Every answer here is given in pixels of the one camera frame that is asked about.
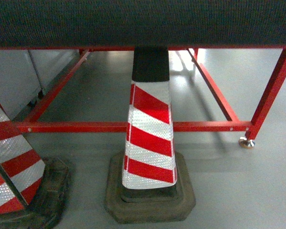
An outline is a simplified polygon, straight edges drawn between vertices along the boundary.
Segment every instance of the black rubber base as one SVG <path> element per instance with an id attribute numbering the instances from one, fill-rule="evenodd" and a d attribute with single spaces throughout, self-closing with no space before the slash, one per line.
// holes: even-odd
<path id="1" fill-rule="evenodd" d="M 69 168 L 57 158 L 44 158 L 41 185 L 26 210 L 1 214 L 0 229 L 50 229 L 59 221 L 68 189 Z"/>
<path id="2" fill-rule="evenodd" d="M 145 222 L 168 222 L 186 219 L 196 204 L 190 177 L 187 172 L 184 157 L 176 153 L 178 180 L 175 184 L 176 195 L 168 200 L 147 195 L 144 201 L 135 200 L 131 195 L 126 195 L 122 186 L 123 155 L 119 153 L 110 160 L 107 189 L 105 196 L 106 210 L 118 223 L 145 223 Z"/>

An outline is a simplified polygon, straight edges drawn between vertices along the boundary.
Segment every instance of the red table leg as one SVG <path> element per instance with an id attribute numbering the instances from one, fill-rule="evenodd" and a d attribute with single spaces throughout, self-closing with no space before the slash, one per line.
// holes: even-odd
<path id="1" fill-rule="evenodd" d="M 264 94 L 257 106 L 257 109 L 251 120 L 252 128 L 247 131 L 245 138 L 240 139 L 241 146 L 245 148 L 252 148 L 254 146 L 254 140 L 260 130 L 266 116 L 273 104 L 284 80 L 286 79 L 286 49 L 283 49 L 280 58 L 276 63 L 276 67 L 270 77 L 270 80 L 266 86 Z"/>

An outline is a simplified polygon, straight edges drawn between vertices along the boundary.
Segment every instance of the red crossbar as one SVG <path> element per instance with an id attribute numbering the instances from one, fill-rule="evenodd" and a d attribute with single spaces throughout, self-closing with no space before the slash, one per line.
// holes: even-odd
<path id="1" fill-rule="evenodd" d="M 15 122 L 22 133 L 126 132 L 127 122 Z M 246 131 L 249 121 L 174 122 L 175 132 Z"/>

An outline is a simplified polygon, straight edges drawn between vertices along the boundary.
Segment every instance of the adjustable foot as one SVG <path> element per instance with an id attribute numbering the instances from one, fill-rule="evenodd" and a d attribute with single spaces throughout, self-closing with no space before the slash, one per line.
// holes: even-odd
<path id="1" fill-rule="evenodd" d="M 245 137 L 239 138 L 238 143 L 242 148 L 246 149 L 252 149 L 255 146 L 255 142 L 253 140 L 247 139 Z"/>
<path id="2" fill-rule="evenodd" d="M 62 214 L 68 189 L 69 168 L 57 158 L 46 164 L 41 185 L 25 210 L 0 214 L 0 229 L 50 229 Z"/>
<path id="3" fill-rule="evenodd" d="M 176 153 L 178 179 L 172 187 L 125 190 L 122 185 L 124 153 L 110 160 L 105 208 L 118 223 L 168 222 L 186 219 L 195 196 L 184 157 Z"/>

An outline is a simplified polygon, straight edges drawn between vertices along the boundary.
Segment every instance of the cone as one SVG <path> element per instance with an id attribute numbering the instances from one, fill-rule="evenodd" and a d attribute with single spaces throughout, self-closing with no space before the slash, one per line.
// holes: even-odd
<path id="1" fill-rule="evenodd" d="M 25 209 L 45 164 L 0 108 L 0 214 Z"/>
<path id="2" fill-rule="evenodd" d="M 132 80 L 125 152 L 111 158 L 105 207 L 119 223 L 184 220 L 195 196 L 174 151 L 168 49 L 135 47 Z"/>
<path id="3" fill-rule="evenodd" d="M 133 82 L 123 168 L 126 188 L 151 189 L 176 183 L 169 81 Z"/>
<path id="4" fill-rule="evenodd" d="M 0 229 L 54 227 L 68 175 L 59 159 L 42 160 L 0 107 Z"/>

